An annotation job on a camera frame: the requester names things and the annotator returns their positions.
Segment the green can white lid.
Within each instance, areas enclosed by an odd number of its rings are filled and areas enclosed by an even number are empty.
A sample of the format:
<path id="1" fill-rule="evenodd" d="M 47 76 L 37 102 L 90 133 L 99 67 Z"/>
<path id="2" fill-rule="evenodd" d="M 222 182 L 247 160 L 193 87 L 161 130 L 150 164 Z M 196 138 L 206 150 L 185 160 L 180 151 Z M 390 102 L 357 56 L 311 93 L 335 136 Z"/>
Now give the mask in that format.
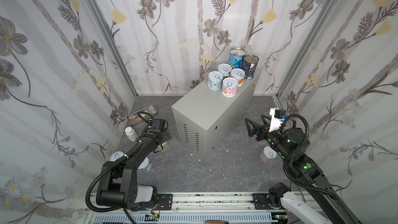
<path id="1" fill-rule="evenodd" d="M 157 147 L 157 151 L 166 151 L 168 149 L 168 147 L 169 147 L 169 143 L 164 142 Z"/>

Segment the pale pink can white lid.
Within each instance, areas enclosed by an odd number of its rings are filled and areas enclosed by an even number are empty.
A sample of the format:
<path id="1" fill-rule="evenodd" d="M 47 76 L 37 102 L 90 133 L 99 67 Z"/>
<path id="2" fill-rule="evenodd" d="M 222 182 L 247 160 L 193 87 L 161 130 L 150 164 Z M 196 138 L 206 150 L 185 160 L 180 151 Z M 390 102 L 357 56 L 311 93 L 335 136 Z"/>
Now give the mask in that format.
<path id="1" fill-rule="evenodd" d="M 262 161 L 265 162 L 265 163 L 273 162 L 273 160 L 276 159 L 277 156 L 278 156 L 277 152 L 274 151 L 269 146 L 264 147 L 263 151 L 260 154 L 260 157 L 261 157 Z"/>

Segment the orange can white lid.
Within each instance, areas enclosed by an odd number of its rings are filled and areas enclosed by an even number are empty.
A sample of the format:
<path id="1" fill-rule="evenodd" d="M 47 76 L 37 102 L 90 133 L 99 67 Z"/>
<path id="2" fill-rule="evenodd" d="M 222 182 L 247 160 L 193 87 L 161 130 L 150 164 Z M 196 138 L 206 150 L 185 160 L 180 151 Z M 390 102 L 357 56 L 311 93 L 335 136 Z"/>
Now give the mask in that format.
<path id="1" fill-rule="evenodd" d="M 245 79 L 245 71 L 240 68 L 233 68 L 230 72 L 230 77 L 236 79 L 240 87 Z"/>

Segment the dark navy food can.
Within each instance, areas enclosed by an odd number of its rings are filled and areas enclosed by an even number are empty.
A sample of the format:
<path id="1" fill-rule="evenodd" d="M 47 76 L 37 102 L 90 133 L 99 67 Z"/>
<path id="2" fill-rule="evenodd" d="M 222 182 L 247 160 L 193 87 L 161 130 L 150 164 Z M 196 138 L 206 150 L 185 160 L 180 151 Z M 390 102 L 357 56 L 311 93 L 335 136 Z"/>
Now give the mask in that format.
<path id="1" fill-rule="evenodd" d="M 252 79 L 259 62 L 259 58 L 255 55 L 246 55 L 240 65 L 245 72 L 245 79 Z"/>

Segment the light teal can white lid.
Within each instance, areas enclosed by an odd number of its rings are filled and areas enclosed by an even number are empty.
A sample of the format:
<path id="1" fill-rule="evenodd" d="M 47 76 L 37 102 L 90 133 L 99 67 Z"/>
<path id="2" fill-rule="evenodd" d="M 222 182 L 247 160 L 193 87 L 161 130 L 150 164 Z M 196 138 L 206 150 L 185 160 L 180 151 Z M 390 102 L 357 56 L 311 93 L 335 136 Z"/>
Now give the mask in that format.
<path id="1" fill-rule="evenodd" d="M 211 90 L 220 90 L 222 87 L 223 74 L 219 71 L 213 71 L 208 74 L 208 88 Z"/>

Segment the blue soup can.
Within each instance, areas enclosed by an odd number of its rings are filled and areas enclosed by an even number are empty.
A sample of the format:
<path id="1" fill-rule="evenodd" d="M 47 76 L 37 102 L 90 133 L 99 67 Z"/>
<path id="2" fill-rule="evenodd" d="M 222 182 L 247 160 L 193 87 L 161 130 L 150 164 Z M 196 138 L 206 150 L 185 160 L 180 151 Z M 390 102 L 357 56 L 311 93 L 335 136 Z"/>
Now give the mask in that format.
<path id="1" fill-rule="evenodd" d="M 246 51 L 242 48 L 232 48 L 230 50 L 230 56 L 228 63 L 232 66 L 232 68 L 240 68 L 241 62 L 246 55 Z"/>

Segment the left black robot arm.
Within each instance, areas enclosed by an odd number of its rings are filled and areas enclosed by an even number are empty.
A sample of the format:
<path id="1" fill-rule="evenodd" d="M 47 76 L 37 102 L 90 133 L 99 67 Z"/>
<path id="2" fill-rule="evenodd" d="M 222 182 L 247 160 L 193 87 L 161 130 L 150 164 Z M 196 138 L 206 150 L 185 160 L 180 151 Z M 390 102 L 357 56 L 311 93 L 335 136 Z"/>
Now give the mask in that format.
<path id="1" fill-rule="evenodd" d="M 142 193 L 148 200 L 138 198 L 137 171 L 150 153 L 158 153 L 158 147 L 169 141 L 169 123 L 164 119 L 153 118 L 151 114 L 144 112 L 137 113 L 149 116 L 149 120 L 140 136 L 136 139 L 135 145 L 128 152 L 116 161 L 107 161 L 103 164 L 99 176 L 90 184 L 85 202 L 88 209 L 98 212 L 111 212 L 117 209 L 137 210 L 142 203 L 149 207 L 157 205 L 157 190 L 150 186 L 151 193 Z"/>

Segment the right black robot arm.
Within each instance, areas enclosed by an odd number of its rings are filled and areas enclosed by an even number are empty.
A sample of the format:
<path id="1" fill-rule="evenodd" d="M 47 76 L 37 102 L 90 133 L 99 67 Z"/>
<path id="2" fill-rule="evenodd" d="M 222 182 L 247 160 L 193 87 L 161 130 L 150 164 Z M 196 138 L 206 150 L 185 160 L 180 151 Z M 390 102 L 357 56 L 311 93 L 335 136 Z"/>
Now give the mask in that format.
<path id="1" fill-rule="evenodd" d="M 316 162 L 306 155 L 310 145 L 309 125 L 301 115 L 285 116 L 279 109 L 270 118 L 277 123 L 275 129 L 267 123 L 268 117 L 262 115 L 263 125 L 246 118 L 250 137 L 257 141 L 267 141 L 283 161 L 283 170 L 291 182 L 305 188 L 325 213 L 319 214 L 296 196 L 283 183 L 269 189 L 264 204 L 273 208 L 284 208 L 306 224 L 359 224 L 360 220 L 337 195 L 327 177 Z"/>

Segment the white plastic bottle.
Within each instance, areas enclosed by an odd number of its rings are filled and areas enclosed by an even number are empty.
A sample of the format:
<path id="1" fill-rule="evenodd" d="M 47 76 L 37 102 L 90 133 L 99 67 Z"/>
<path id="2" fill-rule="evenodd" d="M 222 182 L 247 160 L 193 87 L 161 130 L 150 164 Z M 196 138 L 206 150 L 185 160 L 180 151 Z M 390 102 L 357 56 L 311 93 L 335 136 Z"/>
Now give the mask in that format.
<path id="1" fill-rule="evenodd" d="M 124 131 L 131 142 L 135 142 L 138 138 L 137 132 L 132 127 L 126 127 Z"/>

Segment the metal tray with contents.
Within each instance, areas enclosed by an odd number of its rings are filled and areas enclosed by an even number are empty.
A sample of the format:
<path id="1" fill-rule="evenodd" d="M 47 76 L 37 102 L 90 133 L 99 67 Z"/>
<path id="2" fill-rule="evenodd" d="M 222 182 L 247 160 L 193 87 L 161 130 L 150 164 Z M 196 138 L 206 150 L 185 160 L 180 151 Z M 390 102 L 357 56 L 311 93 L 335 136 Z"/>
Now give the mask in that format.
<path id="1" fill-rule="evenodd" d="M 127 116 L 130 125 L 137 125 L 142 122 L 148 122 L 151 118 L 158 114 L 157 109 L 153 106 L 147 106 Z"/>

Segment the teal grey can white lid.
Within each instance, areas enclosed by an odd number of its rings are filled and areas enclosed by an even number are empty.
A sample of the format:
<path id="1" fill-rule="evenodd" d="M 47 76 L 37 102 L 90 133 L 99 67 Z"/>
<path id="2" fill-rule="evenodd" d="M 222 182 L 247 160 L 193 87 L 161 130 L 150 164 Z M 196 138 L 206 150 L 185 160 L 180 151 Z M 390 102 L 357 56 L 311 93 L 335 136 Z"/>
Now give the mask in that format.
<path id="1" fill-rule="evenodd" d="M 141 173 L 147 173 L 152 167 L 152 163 L 150 162 L 149 158 L 146 157 L 144 161 L 138 167 L 138 171 Z"/>

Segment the grey metal cabinet box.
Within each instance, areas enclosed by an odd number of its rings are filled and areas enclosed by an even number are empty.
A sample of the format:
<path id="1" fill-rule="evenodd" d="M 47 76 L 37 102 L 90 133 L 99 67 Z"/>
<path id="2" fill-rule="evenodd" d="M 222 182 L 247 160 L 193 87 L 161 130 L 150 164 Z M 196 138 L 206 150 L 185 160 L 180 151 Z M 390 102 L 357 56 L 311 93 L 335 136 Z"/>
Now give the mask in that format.
<path id="1" fill-rule="evenodd" d="M 234 97 L 209 89 L 203 81 L 172 105 L 180 142 L 207 160 L 249 107 L 260 75 L 256 71 L 253 79 L 245 80 Z"/>

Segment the yellow can white lid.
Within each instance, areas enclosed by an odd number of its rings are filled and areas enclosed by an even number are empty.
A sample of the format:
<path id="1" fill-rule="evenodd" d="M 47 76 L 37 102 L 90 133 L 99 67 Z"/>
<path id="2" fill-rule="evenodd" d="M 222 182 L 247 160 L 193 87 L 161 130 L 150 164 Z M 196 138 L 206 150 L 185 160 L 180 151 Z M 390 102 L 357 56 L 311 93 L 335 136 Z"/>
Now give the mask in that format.
<path id="1" fill-rule="evenodd" d="M 115 162 L 116 160 L 118 160 L 119 158 L 124 157 L 124 152 L 122 151 L 116 151 L 114 152 L 111 157 L 109 158 L 109 161 L 111 162 Z"/>

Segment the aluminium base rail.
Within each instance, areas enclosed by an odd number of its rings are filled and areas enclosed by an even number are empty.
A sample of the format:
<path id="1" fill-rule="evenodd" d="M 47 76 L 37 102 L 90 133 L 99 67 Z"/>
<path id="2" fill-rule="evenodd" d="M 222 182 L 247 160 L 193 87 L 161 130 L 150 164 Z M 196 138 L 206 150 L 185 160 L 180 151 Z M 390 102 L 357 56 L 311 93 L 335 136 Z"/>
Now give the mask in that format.
<path id="1" fill-rule="evenodd" d="M 267 192 L 175 192 L 160 196 L 154 211 L 89 212 L 86 224 L 330 224 L 308 193 L 288 192 L 280 209 L 268 206 Z"/>

